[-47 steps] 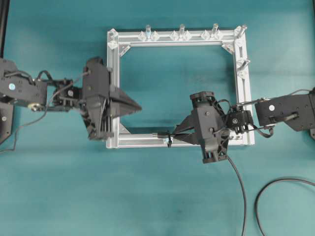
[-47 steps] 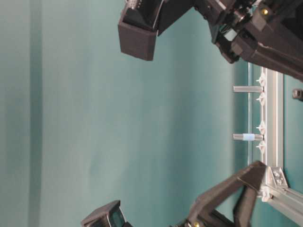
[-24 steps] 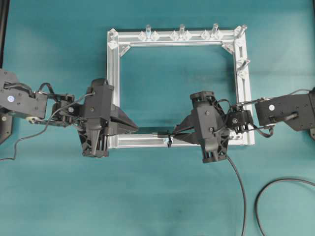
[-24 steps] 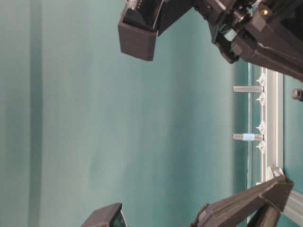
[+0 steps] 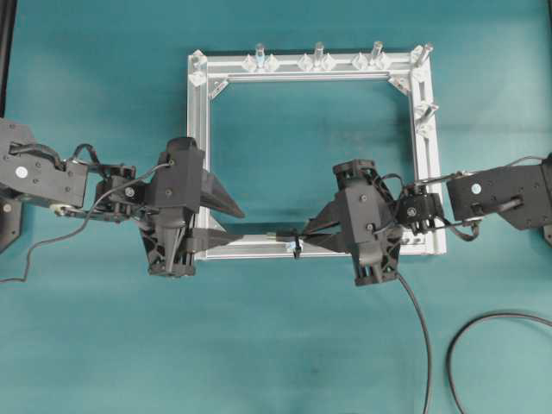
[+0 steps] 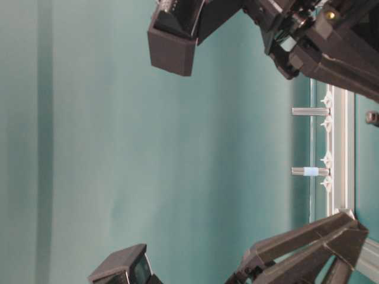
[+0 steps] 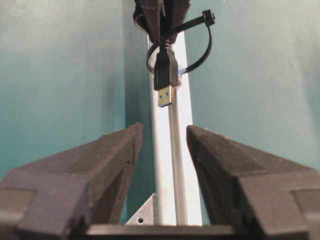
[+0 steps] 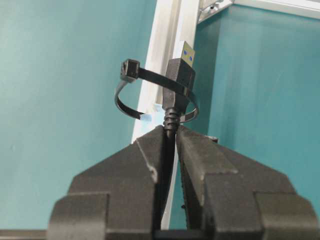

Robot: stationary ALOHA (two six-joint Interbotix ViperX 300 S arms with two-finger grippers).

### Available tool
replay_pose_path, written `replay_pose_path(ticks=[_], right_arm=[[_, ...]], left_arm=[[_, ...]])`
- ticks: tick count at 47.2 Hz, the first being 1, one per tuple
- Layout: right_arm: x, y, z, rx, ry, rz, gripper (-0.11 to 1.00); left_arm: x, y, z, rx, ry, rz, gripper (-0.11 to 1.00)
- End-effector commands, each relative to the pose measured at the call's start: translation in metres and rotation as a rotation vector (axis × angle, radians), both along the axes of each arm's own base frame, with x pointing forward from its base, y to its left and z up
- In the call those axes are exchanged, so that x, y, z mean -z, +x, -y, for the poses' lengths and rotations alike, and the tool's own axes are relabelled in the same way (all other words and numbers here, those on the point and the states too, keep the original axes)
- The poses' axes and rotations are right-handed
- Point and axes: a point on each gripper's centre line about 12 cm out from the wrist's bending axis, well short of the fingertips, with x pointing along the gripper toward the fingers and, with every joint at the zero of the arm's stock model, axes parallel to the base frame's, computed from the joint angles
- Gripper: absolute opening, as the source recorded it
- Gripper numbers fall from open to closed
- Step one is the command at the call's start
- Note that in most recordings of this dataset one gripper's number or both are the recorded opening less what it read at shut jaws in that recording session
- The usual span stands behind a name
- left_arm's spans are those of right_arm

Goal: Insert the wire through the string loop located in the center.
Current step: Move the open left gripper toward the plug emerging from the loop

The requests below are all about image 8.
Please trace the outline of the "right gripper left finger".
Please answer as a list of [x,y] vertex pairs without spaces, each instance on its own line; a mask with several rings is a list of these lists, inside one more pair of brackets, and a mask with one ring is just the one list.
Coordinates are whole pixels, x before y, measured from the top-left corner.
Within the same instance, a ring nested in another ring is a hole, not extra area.
[[76,175],[52,210],[49,240],[150,240],[160,225],[162,126]]

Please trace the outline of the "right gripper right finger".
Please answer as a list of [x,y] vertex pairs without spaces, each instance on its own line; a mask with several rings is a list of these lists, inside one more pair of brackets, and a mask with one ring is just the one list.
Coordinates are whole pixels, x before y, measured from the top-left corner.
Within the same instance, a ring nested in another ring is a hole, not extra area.
[[186,225],[209,240],[317,240],[311,202],[284,173],[180,126]]

